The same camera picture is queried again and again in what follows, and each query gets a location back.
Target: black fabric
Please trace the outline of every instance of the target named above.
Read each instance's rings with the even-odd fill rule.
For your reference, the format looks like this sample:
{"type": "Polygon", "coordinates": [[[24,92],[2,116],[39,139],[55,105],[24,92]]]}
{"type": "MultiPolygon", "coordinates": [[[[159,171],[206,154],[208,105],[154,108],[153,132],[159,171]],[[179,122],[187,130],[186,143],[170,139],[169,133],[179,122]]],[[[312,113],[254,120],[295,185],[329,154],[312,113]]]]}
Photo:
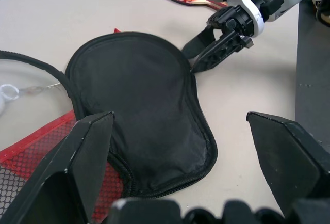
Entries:
{"type": "Polygon", "coordinates": [[[215,41],[212,26],[206,26],[206,28],[191,39],[182,49],[183,55],[187,59],[193,59],[197,57],[204,49],[206,49],[211,43],[215,41]]]}
{"type": "Polygon", "coordinates": [[[203,178],[217,159],[182,53],[142,33],[93,39],[71,58],[66,76],[89,114],[114,111],[109,160],[124,196],[159,197],[203,178]]]}

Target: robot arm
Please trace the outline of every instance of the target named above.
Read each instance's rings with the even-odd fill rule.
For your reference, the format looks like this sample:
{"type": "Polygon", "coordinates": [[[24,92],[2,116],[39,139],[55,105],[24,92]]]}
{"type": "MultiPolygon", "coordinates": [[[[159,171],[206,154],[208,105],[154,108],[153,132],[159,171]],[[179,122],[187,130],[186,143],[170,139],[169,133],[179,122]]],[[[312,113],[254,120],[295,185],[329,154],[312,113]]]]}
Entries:
{"type": "Polygon", "coordinates": [[[228,7],[211,16],[205,30],[183,49],[183,54],[188,59],[198,56],[192,68],[193,72],[211,69],[233,52],[251,47],[251,38],[263,32],[265,22],[275,21],[301,0],[226,1],[228,7]],[[213,35],[214,29],[221,29],[223,33],[219,40],[213,35]]]}

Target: black zipper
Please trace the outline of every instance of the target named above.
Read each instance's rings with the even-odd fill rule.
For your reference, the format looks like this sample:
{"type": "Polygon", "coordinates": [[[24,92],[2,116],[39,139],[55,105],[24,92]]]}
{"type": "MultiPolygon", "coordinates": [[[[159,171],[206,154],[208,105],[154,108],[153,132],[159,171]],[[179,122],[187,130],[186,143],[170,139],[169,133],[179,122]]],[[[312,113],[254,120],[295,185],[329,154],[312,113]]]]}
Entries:
{"type": "Polygon", "coordinates": [[[194,96],[195,96],[196,102],[198,103],[198,107],[200,108],[200,111],[201,111],[201,113],[203,115],[204,121],[207,124],[207,127],[208,127],[209,131],[211,132],[210,125],[208,124],[208,122],[206,120],[206,117],[204,115],[204,112],[203,112],[203,110],[201,108],[201,104],[200,104],[200,102],[198,100],[198,96],[197,96],[197,80],[196,80],[196,77],[193,74],[191,75],[191,77],[192,77],[191,81],[192,81],[192,84],[193,84],[193,87],[194,87],[194,92],[195,92],[194,96]]]}
{"type": "Polygon", "coordinates": [[[203,177],[201,177],[201,178],[199,178],[199,179],[197,179],[197,180],[195,180],[195,181],[192,181],[192,182],[190,182],[190,183],[187,183],[187,184],[185,184],[185,185],[183,185],[183,186],[181,186],[181,187],[177,187],[177,188],[175,188],[175,189],[173,189],[173,190],[166,191],[166,192],[163,193],[163,194],[159,194],[158,196],[155,196],[155,197],[146,197],[146,198],[147,198],[147,199],[157,199],[157,198],[160,198],[160,197],[167,196],[167,195],[169,195],[169,194],[175,193],[175,192],[177,192],[177,191],[179,191],[179,190],[185,189],[185,188],[187,188],[187,187],[189,187],[189,186],[191,186],[191,185],[197,183],[198,181],[202,180],[204,177],[206,177],[206,175],[203,176],[203,177]]]}
{"type": "Polygon", "coordinates": [[[56,78],[67,91],[68,97],[71,99],[72,102],[76,120],[78,121],[85,117],[84,108],[81,104],[80,97],[75,87],[61,71],[58,71],[52,65],[49,65],[45,62],[15,52],[0,50],[0,57],[6,60],[16,60],[16,61],[24,62],[41,70],[45,70],[47,73],[49,73],[54,78],[56,78]]]}
{"type": "Polygon", "coordinates": [[[108,162],[112,167],[117,168],[116,171],[118,172],[119,176],[126,177],[125,170],[128,172],[129,180],[130,180],[130,189],[128,196],[133,196],[136,190],[136,180],[134,178],[133,171],[130,169],[126,161],[119,154],[112,153],[111,151],[109,151],[109,153],[111,153],[111,156],[108,156],[108,162]]]}

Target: gray table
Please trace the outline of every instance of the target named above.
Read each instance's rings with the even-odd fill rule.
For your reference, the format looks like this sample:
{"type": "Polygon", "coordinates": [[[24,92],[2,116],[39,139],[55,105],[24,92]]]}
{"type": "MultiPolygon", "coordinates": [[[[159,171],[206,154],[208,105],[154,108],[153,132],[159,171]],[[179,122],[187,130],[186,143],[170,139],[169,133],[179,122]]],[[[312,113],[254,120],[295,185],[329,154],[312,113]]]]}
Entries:
{"type": "Polygon", "coordinates": [[[330,28],[300,3],[295,120],[330,152],[330,28]]]}

